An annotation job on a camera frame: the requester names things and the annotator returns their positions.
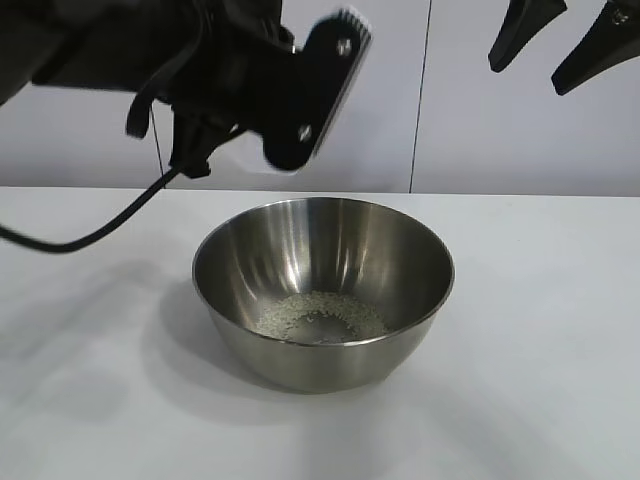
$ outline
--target black rubber claw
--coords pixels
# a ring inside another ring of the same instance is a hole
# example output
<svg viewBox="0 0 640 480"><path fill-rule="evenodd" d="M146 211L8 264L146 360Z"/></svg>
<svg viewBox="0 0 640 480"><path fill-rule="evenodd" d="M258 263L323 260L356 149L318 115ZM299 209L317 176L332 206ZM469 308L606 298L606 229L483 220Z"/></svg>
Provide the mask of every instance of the black rubber claw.
<svg viewBox="0 0 640 480"><path fill-rule="evenodd" d="M640 56L640 8L629 3L606 3L589 32L552 75L558 95Z"/></svg>
<svg viewBox="0 0 640 480"><path fill-rule="evenodd" d="M566 10L564 0L511 0L489 53L491 70L501 72L507 68L540 30Z"/></svg>

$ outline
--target black cable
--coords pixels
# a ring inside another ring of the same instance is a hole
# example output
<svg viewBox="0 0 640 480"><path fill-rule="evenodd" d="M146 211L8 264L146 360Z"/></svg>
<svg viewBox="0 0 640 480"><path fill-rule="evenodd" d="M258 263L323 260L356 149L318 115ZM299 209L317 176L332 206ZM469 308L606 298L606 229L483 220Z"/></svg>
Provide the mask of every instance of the black cable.
<svg viewBox="0 0 640 480"><path fill-rule="evenodd" d="M96 230L89 235L79 238L69 243L49 243L28 237L14 230L10 230L0 225L0 238L13 242L31 250L37 250L44 253L64 254L73 253L83 248L93 245L102 240L107 235L113 233L117 228L121 227L129 220L138 210L140 210L153 196L164 188L171 180L173 180L184 169L184 163L170 169L162 177L160 177L153 185L145 190L142 195L136 198L127 208L125 208L118 216L107 223L102 228Z"/></svg>

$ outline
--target stainless steel bowl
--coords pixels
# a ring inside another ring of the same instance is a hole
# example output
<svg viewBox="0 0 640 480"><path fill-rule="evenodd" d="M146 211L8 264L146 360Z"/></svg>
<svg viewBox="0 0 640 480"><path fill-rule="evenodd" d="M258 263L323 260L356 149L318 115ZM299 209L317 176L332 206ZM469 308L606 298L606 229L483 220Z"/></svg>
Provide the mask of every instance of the stainless steel bowl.
<svg viewBox="0 0 640 480"><path fill-rule="evenodd" d="M454 266L436 234L405 214L308 198L259 207L217 228L195 256L193 277L221 336L247 366L287 389L323 393L380 381L398 367L449 296ZM340 318L320 315L301 318L293 338L262 334L265 311L310 292L374 307L386 332L358 336L347 325L341 333L349 335L332 337Z"/></svg>

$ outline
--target white table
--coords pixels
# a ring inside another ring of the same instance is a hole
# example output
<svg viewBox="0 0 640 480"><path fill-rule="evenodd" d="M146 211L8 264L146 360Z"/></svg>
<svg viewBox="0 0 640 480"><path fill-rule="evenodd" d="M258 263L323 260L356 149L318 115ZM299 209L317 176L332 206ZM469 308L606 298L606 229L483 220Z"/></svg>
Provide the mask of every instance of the white table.
<svg viewBox="0 0 640 480"><path fill-rule="evenodd" d="M71 239L137 193L4 188L0 219ZM386 382L299 396L190 283L217 224L295 196L164 191L78 254L0 243L0 478L640 478L640 199L349 195L432 227L456 285Z"/></svg>

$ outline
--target rice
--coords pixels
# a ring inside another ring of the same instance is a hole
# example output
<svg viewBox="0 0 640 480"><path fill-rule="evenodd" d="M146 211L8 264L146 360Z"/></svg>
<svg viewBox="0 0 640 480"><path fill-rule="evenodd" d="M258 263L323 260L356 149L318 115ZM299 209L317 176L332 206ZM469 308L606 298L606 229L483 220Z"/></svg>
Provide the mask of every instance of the rice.
<svg viewBox="0 0 640 480"><path fill-rule="evenodd" d="M292 295L265 308L256 332L301 343L343 343L389 333L375 307L336 293Z"/></svg>

